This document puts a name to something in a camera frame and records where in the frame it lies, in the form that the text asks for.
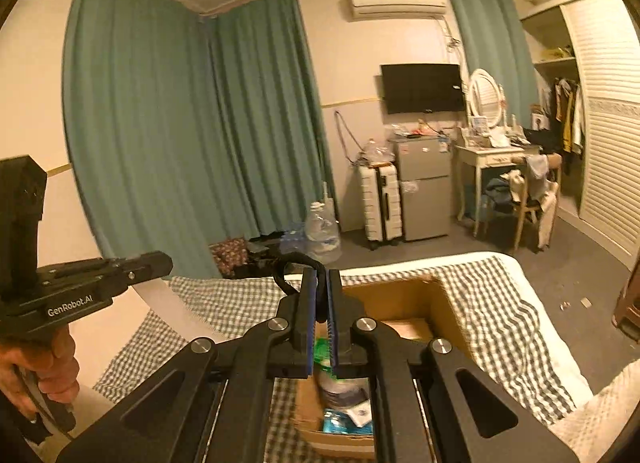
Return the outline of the left hand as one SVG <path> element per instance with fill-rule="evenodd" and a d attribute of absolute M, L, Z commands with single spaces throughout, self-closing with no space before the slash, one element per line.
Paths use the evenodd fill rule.
<path fill-rule="evenodd" d="M 2 339 L 1 393 L 33 421 L 37 415 L 35 402 L 17 370 L 34 372 L 41 393 L 63 405 L 72 403 L 79 393 L 79 363 L 75 358 L 76 344 L 67 325 L 56 330 L 48 346 L 34 342 Z"/>

